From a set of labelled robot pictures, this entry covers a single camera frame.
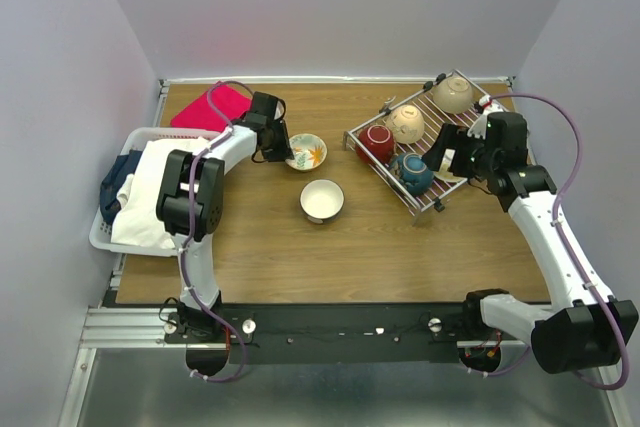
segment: wooden table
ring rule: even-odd
[[[352,151],[342,150],[345,130],[371,118],[385,99],[417,84],[269,84],[256,90],[287,102],[291,135],[311,132],[327,144],[315,171],[245,160],[225,178],[224,214],[214,235],[214,262],[226,302],[461,301],[467,292],[500,287],[525,301],[548,300],[529,248],[497,199],[463,186],[417,227],[378,176]],[[503,84],[483,86],[490,93]],[[171,86],[162,126],[197,98],[206,85]],[[313,225],[298,198],[314,179],[336,181],[345,193],[341,217]],[[160,303],[178,296],[175,257],[129,255],[120,303]]]

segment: wire dish rack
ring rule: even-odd
[[[467,80],[473,88],[473,101],[479,100],[488,93],[482,89],[478,84],[469,79],[466,75],[457,69],[452,70],[447,77],[452,75],[460,76]],[[414,144],[396,144],[396,153],[401,154],[404,152],[414,152],[418,155],[424,154],[435,142],[440,132],[440,128],[446,122],[451,124],[457,124],[461,126],[471,127],[473,122],[478,118],[478,114],[471,108],[462,114],[447,114],[440,110],[433,101],[431,90],[425,89],[419,90],[415,94],[407,97],[406,99],[392,105],[395,98],[385,102],[385,106],[380,110],[380,113],[375,117],[369,119],[367,122],[348,130],[344,133],[343,148],[345,150],[355,151],[356,146],[359,146],[372,160],[373,164],[370,167],[378,176],[396,193],[400,200],[407,206],[411,215],[413,215],[413,224],[418,221],[421,214],[426,212],[429,208],[434,207],[437,212],[444,210],[444,204],[442,199],[447,195],[459,189],[467,180],[460,180],[457,182],[445,182],[438,178],[434,178],[433,184],[429,190],[417,197],[411,195],[407,189],[396,179],[389,171],[388,167],[376,159],[367,148],[358,140],[358,134],[362,129],[369,127],[370,125],[384,125],[386,117],[396,108],[411,104],[420,109],[424,117],[425,129],[422,139]]]

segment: blue cup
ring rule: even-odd
[[[431,172],[418,154],[400,154],[389,164],[389,171],[413,196],[424,194],[433,183]]]

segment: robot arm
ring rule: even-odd
[[[182,292],[180,301],[192,309],[200,305],[189,292],[197,286],[198,297],[211,309],[220,298],[213,272],[213,232],[220,222],[223,204],[224,175],[241,160],[260,151],[265,161],[283,161],[293,153],[284,122],[285,104],[277,97],[256,92],[245,116],[234,125],[224,142],[215,146],[199,161],[195,184],[195,232],[184,252],[178,256]],[[179,252],[190,232],[189,170],[193,154],[175,150],[165,166],[156,215]]]
[[[448,149],[455,151],[450,171],[459,177],[487,180],[505,212],[516,223],[540,267],[551,297],[551,309],[516,300],[493,289],[471,292],[465,302],[469,330],[493,327],[531,346],[540,366],[549,373],[615,364],[620,350],[593,289],[606,299],[625,343],[638,312],[631,301],[618,301],[589,263],[562,210],[568,244],[589,276],[585,283],[556,230],[552,216],[556,187],[546,169],[528,165],[527,124],[517,113],[481,99],[484,109],[469,129],[445,124],[423,160],[438,171]]]

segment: beige cup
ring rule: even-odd
[[[433,101],[447,114],[461,114],[473,107],[473,89],[462,77],[447,77],[433,88]]]
[[[422,112],[413,105],[402,105],[391,111],[386,122],[393,138],[400,144],[413,144],[424,134]]]

